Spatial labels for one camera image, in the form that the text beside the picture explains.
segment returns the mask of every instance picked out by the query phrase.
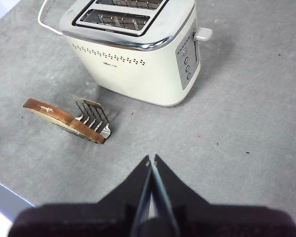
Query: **toaster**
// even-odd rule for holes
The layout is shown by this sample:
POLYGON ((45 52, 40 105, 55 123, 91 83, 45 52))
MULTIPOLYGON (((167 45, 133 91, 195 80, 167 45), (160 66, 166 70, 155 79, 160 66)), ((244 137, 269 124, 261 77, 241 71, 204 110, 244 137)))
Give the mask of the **toaster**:
POLYGON ((77 0, 60 28, 98 85, 160 106, 187 96, 213 33, 195 0, 77 0))

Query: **metal toaster rack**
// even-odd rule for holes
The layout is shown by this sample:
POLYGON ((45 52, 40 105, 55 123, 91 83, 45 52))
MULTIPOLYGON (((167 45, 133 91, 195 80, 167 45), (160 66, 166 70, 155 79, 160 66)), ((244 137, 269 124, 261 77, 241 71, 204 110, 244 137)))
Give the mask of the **metal toaster rack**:
POLYGON ((162 1, 163 0, 99 0, 97 3, 155 10, 160 6, 162 1))
POLYGON ((101 134, 105 139, 107 139, 111 134, 110 122, 101 105, 85 99, 77 101, 76 103, 82 114, 80 117, 75 119, 84 123, 93 131, 101 134))
POLYGON ((169 0, 95 0, 75 19, 77 26, 143 35, 169 0))
POLYGON ((145 26, 149 17, 93 9, 88 11, 81 20, 89 23, 122 27, 125 29, 139 31, 145 26))

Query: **chrome toaster trim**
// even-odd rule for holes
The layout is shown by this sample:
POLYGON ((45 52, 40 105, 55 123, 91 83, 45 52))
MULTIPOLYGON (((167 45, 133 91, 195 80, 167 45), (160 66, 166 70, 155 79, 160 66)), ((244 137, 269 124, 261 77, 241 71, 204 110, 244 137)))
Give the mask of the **chrome toaster trim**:
POLYGON ((88 24, 77 25, 76 21, 83 17, 83 14, 89 9, 98 7, 101 4, 94 0, 78 0, 65 13, 60 28, 66 36, 80 40, 107 44, 116 47, 126 47, 140 51, 156 50, 169 44, 181 31, 191 13, 195 8, 194 0, 166 0, 162 7, 157 10, 137 9, 124 6, 106 5, 100 6, 100 9, 110 9, 114 12, 124 12, 139 15, 150 15, 151 22, 140 31, 130 30, 131 32, 142 33, 141 35, 129 34, 128 29, 122 31, 118 27, 104 26, 94 28, 88 24))

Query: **gray surface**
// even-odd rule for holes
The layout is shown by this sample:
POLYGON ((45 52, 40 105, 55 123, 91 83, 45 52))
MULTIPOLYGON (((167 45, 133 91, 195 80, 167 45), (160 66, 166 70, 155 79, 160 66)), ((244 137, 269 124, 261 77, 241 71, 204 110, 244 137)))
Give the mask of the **gray surface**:
POLYGON ((267 205, 296 221, 296 0, 199 1, 214 35, 173 108, 99 88, 65 39, 37 24, 41 2, 22 0, 0 20, 0 182, 34 205, 95 202, 158 153, 209 202, 267 205), (108 112, 104 145, 22 108, 33 97, 73 113, 76 96, 108 112))

